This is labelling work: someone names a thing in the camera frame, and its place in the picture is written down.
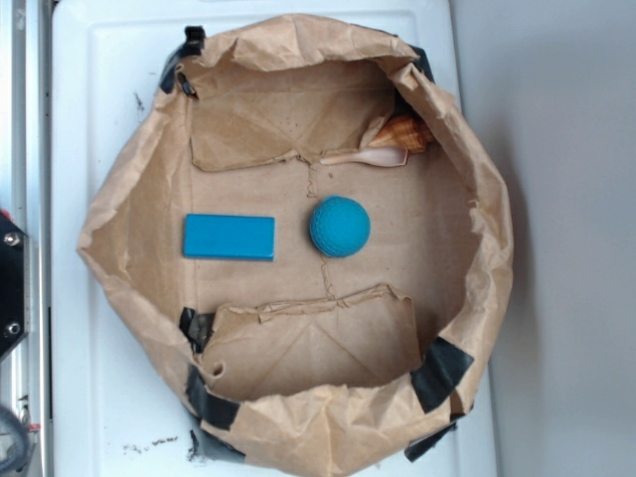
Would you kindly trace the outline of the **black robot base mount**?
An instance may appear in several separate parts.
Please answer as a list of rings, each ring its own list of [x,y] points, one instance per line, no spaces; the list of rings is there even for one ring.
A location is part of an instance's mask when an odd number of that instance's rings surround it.
[[[9,212],[1,210],[1,361],[31,331],[29,238]]]

